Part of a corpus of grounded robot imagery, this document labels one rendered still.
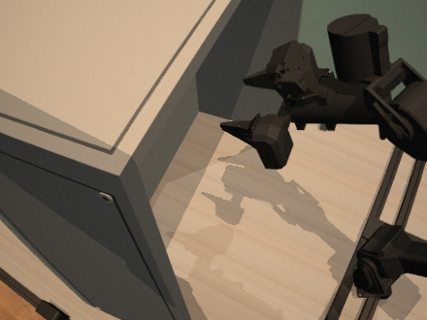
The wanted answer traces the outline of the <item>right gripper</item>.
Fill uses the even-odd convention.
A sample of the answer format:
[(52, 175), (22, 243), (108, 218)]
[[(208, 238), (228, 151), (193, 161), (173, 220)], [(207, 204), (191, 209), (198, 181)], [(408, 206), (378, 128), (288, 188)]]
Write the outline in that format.
[[(267, 75), (266, 69), (245, 77), (243, 81), (245, 85), (275, 90), (274, 80)], [(283, 99), (278, 114), (261, 117), (258, 113), (253, 120), (221, 122), (220, 127), (255, 148), (265, 169), (282, 169), (294, 145), (288, 131), (290, 122), (295, 123), (297, 130), (305, 130), (307, 124), (325, 124), (327, 131), (335, 131), (336, 125), (342, 124), (336, 102), (339, 81), (334, 72), (330, 72), (328, 78), (319, 82), (318, 87), (324, 87), (325, 91), (317, 100), (288, 107)]]

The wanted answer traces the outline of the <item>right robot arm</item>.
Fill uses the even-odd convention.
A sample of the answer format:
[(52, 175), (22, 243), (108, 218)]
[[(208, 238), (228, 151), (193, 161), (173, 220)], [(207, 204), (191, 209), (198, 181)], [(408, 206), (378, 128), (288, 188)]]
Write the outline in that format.
[[(378, 125), (381, 140), (387, 138), (413, 159), (427, 162), (427, 79), (403, 58), (390, 63), (387, 27), (371, 15), (342, 16), (328, 24), (327, 32), (340, 80), (339, 121)], [(286, 105), (297, 107), (323, 96), (325, 88), (318, 85), (330, 69), (318, 68), (293, 40), (274, 48), (266, 72)], [(401, 82), (406, 88), (392, 100), (391, 91)], [(391, 285), (401, 274), (427, 277), (427, 243), (411, 240), (401, 225), (384, 223), (356, 257), (358, 298), (391, 296)]]

